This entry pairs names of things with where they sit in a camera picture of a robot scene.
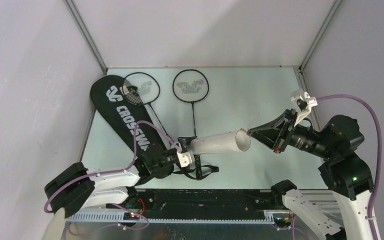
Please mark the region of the badminton racket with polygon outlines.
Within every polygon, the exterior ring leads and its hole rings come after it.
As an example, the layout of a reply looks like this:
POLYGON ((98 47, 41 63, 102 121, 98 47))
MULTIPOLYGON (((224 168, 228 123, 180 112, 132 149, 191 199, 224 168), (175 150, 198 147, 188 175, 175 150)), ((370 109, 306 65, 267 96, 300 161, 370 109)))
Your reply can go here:
POLYGON ((160 86, 153 76, 140 71, 126 75, 124 85, 122 87, 122 93, 127 98, 128 102, 134 105, 148 105, 152 110, 159 126, 162 128, 166 136, 170 137, 152 107, 152 103, 160 95, 160 86))
POLYGON ((172 91, 175 97, 192 106, 193 132, 196 132, 195 107, 194 104, 202 101, 209 93, 209 82, 206 76, 196 69, 185 69, 180 71, 173 80, 172 91))

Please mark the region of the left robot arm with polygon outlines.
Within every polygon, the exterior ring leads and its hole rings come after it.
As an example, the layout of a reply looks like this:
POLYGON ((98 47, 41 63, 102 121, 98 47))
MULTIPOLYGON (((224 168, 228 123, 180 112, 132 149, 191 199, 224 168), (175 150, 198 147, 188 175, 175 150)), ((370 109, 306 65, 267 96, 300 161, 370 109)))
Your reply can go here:
POLYGON ((134 187, 150 180, 163 179, 174 172, 174 166, 188 167, 194 162, 193 152, 188 149, 195 137, 180 137, 174 147, 157 153, 148 149, 129 169, 92 170, 77 162, 65 169, 44 188, 48 202, 45 210, 55 213, 65 210, 65 218, 78 211, 105 204, 122 204, 132 208, 138 195, 134 187))

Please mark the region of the white shuttlecock tube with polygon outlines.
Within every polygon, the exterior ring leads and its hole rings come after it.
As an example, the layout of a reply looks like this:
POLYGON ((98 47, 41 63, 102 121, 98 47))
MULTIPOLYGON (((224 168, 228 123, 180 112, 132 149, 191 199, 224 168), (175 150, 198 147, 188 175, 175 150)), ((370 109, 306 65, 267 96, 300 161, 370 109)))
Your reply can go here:
POLYGON ((199 137, 191 140, 187 150, 194 155, 218 154, 229 152, 246 152, 251 146, 251 138, 246 130, 241 128, 236 131, 199 137))

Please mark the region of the black racket bag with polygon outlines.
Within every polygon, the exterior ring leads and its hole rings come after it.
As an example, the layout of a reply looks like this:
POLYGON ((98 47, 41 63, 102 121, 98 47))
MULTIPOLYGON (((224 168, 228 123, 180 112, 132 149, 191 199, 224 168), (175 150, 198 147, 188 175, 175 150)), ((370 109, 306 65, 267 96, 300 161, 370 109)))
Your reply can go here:
POLYGON ((169 150, 146 108, 128 100, 126 86, 127 80, 121 76, 104 76, 91 86, 91 101, 133 152, 133 160, 127 169, 136 168, 146 182, 152 178, 166 178, 174 171, 172 159, 167 156, 169 150))

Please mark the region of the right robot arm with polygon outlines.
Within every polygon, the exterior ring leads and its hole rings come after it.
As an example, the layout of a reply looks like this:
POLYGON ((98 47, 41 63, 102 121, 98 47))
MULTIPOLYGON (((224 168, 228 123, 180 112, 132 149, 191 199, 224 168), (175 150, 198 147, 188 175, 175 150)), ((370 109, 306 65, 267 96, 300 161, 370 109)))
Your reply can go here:
POLYGON ((339 206, 343 223, 328 218, 288 179, 271 187, 271 204, 291 210, 321 240, 379 239, 374 213, 368 207, 374 192, 372 174, 355 153, 364 141, 357 120, 335 115, 321 131, 296 124, 296 120, 297 112, 287 109, 275 120, 249 129, 247 134, 277 154, 292 146, 323 159, 319 172, 339 206))

